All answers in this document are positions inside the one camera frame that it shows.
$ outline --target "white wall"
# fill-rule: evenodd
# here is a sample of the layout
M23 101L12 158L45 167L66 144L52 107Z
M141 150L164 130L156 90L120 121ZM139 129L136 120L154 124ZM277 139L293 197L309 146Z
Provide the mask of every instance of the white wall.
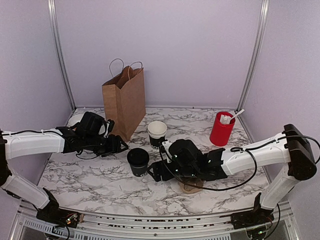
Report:
M0 2L0 128L41 130L64 125L71 110L63 87L47 1ZM48 155L9 166L37 183ZM8 239L19 201L0 190L0 239Z
M236 108L260 9L259 0L57 0L77 106L103 106L109 63L122 58L144 63L148 106Z
M320 1L270 1L262 50L243 114L256 141L293 123L320 141ZM319 151L313 148L317 158ZM279 167L269 167L274 177ZM289 201L302 240L319 239L320 172Z

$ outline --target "marble pattern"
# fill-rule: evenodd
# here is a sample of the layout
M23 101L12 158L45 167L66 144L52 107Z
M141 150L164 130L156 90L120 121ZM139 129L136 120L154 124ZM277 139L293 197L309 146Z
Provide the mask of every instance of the marble pattern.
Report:
M104 116L102 108L77 109L75 114L91 111ZM143 148L150 155L151 164L159 161L159 153L151 148L147 126L152 121L167 124L166 138L191 139L202 151L215 149L209 135L220 110L193 108L147 108L129 143L130 149ZM243 127L236 121L226 146L243 146L249 143ZM149 175L135 177L127 162L128 151L106 158L82 160L74 153L53 154L45 168L39 186L49 189L62 207L75 210L131 215L131 216L180 216L201 215L239 210L253 206L258 192L268 186L262 168L244 186L228 191L202 190L194 194L182 193L175 179L155 182ZM83 158L93 155L83 153ZM245 181L253 173L246 170L221 179L206 182L205 187L227 188Z

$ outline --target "bag handle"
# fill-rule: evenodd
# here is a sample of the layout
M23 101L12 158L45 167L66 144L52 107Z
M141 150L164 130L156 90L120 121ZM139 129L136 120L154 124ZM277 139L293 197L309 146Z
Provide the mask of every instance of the bag handle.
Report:
M121 58L113 59L113 60L110 62L110 64L109 64L109 70L110 70L112 79L114 79L115 77L114 77L114 75L112 74L112 71L111 71L111 64L112 64L114 61L116 61L116 60L120 60L120 61L122 62L122 70L121 70L121 72L123 72L123 70L124 70L124 68L125 68L125 63L124 63L124 61L123 61Z
M130 68L131 68L131 66L132 66L133 64L141 64L141 68L144 67L144 65L142 64L141 61L135 61L135 62L131 63L130 67L128 68L128 79L129 79L129 80L130 80L129 71L130 71Z

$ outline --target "brown paper bag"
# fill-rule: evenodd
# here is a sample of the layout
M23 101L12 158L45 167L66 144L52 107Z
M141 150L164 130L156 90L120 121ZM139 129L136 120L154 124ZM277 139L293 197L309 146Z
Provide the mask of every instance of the brown paper bag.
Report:
M115 122L111 133L127 142L146 115L145 80L142 64L134 70L131 66L122 69L102 85L102 95L105 118Z

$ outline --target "red container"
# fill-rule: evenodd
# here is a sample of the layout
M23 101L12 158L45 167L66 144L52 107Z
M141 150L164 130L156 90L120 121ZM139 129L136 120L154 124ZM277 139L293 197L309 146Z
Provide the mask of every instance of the red container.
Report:
M234 128L236 122L236 118L234 118L231 120L230 124L222 124L220 122L221 115L233 117L231 113L226 111L220 111L215 116L212 132L210 134L210 141L218 147L227 145L232 129Z

